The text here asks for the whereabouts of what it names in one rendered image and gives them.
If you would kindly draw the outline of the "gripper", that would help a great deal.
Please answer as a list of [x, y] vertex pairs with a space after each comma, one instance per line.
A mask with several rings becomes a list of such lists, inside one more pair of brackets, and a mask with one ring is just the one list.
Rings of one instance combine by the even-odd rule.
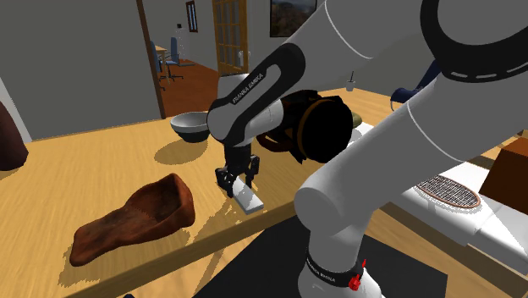
[[246, 146], [224, 147], [226, 166], [215, 169], [217, 184], [226, 191], [227, 196], [234, 196], [233, 186], [236, 176], [245, 174], [245, 184], [251, 189], [252, 181], [259, 174], [260, 158], [251, 155], [251, 144]]

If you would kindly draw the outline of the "white flat rectangular bar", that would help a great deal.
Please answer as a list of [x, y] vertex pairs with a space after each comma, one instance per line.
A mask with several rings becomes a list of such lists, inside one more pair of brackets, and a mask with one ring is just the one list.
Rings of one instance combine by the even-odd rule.
[[237, 177], [233, 183], [233, 193], [234, 199], [246, 215], [259, 211], [264, 207], [260, 198], [240, 177]]

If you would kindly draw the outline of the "grey bowl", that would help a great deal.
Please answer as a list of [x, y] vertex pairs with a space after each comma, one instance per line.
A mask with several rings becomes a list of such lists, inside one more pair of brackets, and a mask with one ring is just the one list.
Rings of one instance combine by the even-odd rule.
[[210, 135], [206, 118], [207, 112], [181, 113], [171, 118], [170, 125], [185, 142], [199, 143]]

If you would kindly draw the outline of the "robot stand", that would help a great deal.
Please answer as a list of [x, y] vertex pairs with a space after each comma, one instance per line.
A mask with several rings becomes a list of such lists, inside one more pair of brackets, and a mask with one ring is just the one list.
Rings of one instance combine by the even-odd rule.
[[[265, 229], [192, 298], [301, 298], [309, 235], [297, 217]], [[359, 259], [386, 298], [445, 298], [447, 274], [368, 235]]]

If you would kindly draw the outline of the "black and brown backpack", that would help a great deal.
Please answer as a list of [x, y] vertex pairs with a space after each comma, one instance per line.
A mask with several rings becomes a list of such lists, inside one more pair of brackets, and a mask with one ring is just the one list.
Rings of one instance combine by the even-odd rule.
[[280, 125], [256, 137], [271, 152], [289, 152], [298, 163], [309, 159], [327, 163], [349, 144], [362, 123], [339, 96], [323, 97], [313, 90], [294, 92], [280, 99]]

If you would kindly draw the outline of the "brown scoop-shaped object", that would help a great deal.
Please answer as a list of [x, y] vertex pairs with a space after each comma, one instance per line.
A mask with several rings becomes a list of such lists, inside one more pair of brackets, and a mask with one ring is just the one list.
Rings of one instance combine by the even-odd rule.
[[121, 208], [79, 227], [69, 263], [84, 266], [119, 247], [158, 240], [194, 222], [190, 188], [177, 174], [168, 174], [140, 187]]

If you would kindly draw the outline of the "blue office chair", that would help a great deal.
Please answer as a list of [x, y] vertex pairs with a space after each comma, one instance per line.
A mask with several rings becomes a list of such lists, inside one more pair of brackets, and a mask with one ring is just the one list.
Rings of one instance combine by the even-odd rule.
[[178, 52], [178, 40], [176, 37], [172, 37], [170, 40], [170, 53], [166, 56], [166, 62], [165, 66], [168, 72], [168, 78], [170, 80], [174, 80], [175, 78], [181, 78], [183, 79], [183, 75], [176, 75], [172, 74], [171, 67], [172, 66], [179, 66], [179, 67], [185, 67], [185, 66], [194, 66], [193, 63], [181, 63], [179, 59], [179, 52]]
[[155, 43], [153, 41], [151, 41], [151, 53], [152, 53], [152, 56], [153, 56], [153, 61], [154, 61], [154, 64], [155, 64], [156, 72], [159, 75], [158, 81], [161, 82], [162, 79], [166, 78], [166, 76], [162, 74], [162, 64], [161, 64], [160, 59], [159, 59], [159, 57], [157, 55], [156, 46], [155, 46]]

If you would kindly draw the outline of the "wooden door with glass panes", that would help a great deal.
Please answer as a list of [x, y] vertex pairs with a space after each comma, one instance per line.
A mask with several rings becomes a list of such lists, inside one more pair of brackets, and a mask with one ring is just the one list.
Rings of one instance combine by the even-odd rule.
[[212, 8], [219, 75], [247, 73], [246, 0], [212, 0]]

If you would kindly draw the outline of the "small wooden desk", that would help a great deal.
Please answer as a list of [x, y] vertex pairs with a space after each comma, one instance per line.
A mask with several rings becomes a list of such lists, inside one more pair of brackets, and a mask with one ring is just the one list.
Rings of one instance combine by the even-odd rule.
[[160, 73], [162, 74], [160, 76], [161, 79], [168, 79], [168, 69], [166, 65], [166, 53], [167, 49], [163, 47], [159, 47], [157, 45], [154, 45], [154, 49], [157, 55], [157, 61], [159, 64]]

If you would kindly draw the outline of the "wooden table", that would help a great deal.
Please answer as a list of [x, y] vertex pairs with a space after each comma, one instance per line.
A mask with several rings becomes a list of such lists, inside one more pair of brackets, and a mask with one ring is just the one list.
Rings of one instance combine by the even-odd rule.
[[[264, 208], [251, 215], [217, 186], [213, 139], [181, 140], [154, 120], [31, 142], [22, 168], [0, 171], [0, 298], [191, 298], [262, 230], [292, 216], [294, 193], [318, 164], [254, 144]], [[74, 232], [121, 207], [141, 186], [175, 173], [196, 219], [173, 235], [69, 262]]]

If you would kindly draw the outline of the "dark blue chair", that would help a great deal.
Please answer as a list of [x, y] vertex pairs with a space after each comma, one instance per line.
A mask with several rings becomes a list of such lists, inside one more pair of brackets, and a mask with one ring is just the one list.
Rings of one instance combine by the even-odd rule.
[[441, 73], [441, 70], [437, 64], [437, 60], [433, 60], [428, 70], [423, 75], [421, 81], [418, 83], [414, 90], [408, 90], [405, 88], [398, 88], [395, 90], [390, 97], [390, 108], [394, 110], [393, 103], [406, 103], [410, 100], [415, 94], [421, 91], [423, 88], [428, 86], [437, 76]]

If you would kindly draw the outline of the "dark brown rounded object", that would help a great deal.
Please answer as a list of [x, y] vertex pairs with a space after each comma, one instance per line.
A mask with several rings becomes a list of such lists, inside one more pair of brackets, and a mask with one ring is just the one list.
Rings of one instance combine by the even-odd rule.
[[14, 120], [0, 102], [0, 170], [10, 171], [22, 167], [28, 154]]

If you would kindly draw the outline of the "brown box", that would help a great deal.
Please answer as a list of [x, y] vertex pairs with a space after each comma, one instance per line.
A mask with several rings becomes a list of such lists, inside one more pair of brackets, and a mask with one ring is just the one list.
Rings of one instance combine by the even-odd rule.
[[479, 193], [528, 215], [528, 139], [501, 149]]

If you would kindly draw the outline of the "narrow dark wall frame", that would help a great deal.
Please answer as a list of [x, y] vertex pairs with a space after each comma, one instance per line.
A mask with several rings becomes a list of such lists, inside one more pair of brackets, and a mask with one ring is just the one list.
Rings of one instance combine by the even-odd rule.
[[189, 30], [190, 32], [197, 32], [197, 18], [196, 18], [196, 12], [195, 12], [195, 1], [190, 0], [185, 3], [186, 11], [187, 11], [187, 18], [189, 23]]

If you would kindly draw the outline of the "framed wall picture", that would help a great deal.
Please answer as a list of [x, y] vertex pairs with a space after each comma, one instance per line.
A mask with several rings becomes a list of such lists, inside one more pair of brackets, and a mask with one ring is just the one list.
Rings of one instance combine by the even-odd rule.
[[292, 36], [316, 11], [318, 0], [270, 0], [270, 37]]

